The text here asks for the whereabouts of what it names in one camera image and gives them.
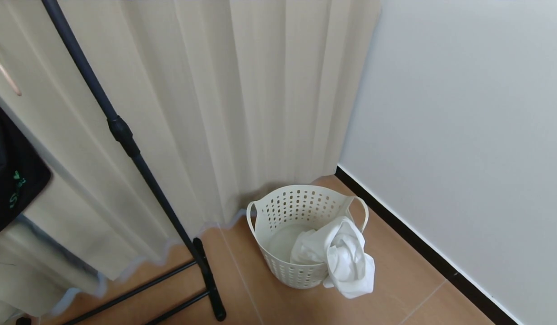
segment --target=curtain fold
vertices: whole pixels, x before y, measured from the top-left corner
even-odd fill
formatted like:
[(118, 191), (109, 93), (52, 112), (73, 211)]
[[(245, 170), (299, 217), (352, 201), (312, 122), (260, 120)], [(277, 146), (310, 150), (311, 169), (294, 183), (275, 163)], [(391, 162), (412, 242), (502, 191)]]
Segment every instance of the curtain fold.
[[(60, 6), (190, 236), (276, 187), (334, 173), (378, 0)], [(0, 75), (2, 107), (54, 174), (24, 214), (109, 279), (137, 256), (159, 260), (177, 235), (41, 2), (0, 0), (0, 59), (23, 93)]]

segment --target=baseboard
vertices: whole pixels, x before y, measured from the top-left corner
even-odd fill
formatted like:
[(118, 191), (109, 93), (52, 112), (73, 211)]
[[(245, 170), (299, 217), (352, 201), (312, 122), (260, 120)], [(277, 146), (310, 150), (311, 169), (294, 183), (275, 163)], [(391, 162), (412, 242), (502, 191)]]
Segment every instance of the baseboard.
[(407, 243), (409, 243), (419, 254), (421, 254), (437, 271), (464, 296), (466, 296), (477, 308), (480, 309), (496, 325), (519, 325), (511, 316), (501, 309), (493, 300), (486, 296), (470, 280), (462, 275), (453, 265), (441, 256), (433, 247), (421, 239), (410, 227), (404, 224), (392, 212), (375, 199), (365, 188), (350, 177), (340, 167), (336, 167), (335, 176), (338, 177), (358, 197), (362, 198), (367, 205), (373, 209), (394, 231), (396, 231)]

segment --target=green embroidery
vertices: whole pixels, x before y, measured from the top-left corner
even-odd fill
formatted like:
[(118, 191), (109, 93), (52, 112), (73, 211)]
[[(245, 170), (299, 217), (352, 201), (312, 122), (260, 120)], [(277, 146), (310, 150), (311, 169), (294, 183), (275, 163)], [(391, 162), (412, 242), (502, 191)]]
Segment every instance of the green embroidery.
[(12, 194), (12, 196), (10, 197), (10, 209), (16, 206), (16, 202), (18, 201), (18, 197), (20, 196), (20, 189), (22, 185), (25, 184), (25, 178), (21, 177), (18, 171), (14, 171), (14, 180), (17, 181), (16, 193)]

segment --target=orange floor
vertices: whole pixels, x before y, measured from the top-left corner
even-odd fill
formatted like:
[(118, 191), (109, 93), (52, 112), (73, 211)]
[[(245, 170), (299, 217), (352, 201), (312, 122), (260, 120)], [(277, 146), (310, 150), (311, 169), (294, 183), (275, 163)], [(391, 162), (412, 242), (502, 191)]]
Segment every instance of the orange floor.
[[(334, 176), (316, 185), (342, 194), (352, 192)], [(362, 208), (351, 206), (353, 216)], [(281, 284), (270, 272), (245, 219), (230, 230), (210, 229), (202, 241), (227, 311), (222, 323), (305, 325), (490, 325), (467, 298), (445, 280), (421, 255), (373, 211), (364, 231), (365, 251), (375, 259), (375, 291), (353, 300), (322, 286), (296, 290)], [(164, 267), (148, 263), (125, 283), (110, 283), (105, 299), (79, 294), (70, 308), (41, 325), (59, 325), (190, 259), (184, 246), (172, 249)], [(203, 289), (197, 266), (149, 288), (81, 325), (144, 324)], [(207, 298), (163, 324), (218, 324)]]

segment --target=white plastic basket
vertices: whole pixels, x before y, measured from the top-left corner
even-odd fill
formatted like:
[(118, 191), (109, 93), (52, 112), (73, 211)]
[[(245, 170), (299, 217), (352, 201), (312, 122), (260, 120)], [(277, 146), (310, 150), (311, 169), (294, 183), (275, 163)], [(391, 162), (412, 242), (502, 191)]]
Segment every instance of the white plastic basket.
[[(292, 288), (313, 288), (328, 275), (326, 263), (299, 265), (289, 263), (290, 252), (298, 235), (317, 230), (339, 216), (350, 215), (353, 200), (363, 205), (367, 226), (368, 207), (359, 197), (348, 197), (331, 189), (313, 185), (292, 185), (276, 189), (247, 208), (248, 226), (264, 259), (282, 283)], [(256, 225), (252, 226), (251, 208), (256, 207)]]

